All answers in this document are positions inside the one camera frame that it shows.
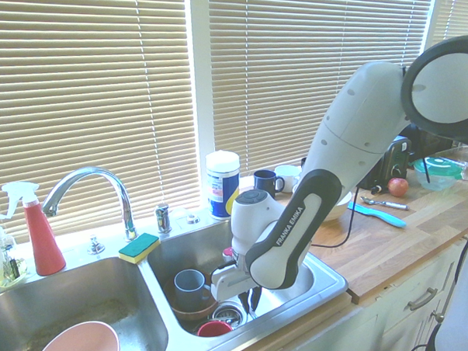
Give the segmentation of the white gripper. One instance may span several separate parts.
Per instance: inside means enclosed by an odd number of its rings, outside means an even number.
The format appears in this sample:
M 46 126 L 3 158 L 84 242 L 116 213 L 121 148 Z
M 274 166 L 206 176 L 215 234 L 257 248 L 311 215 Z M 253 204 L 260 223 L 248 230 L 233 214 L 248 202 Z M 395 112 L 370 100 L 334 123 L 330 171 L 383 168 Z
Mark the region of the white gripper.
M 240 295 L 246 313 L 255 311 L 262 296 L 262 287 L 253 287 L 254 280 L 236 263 L 217 268 L 211 275 L 211 293 L 216 301 L 225 301 Z

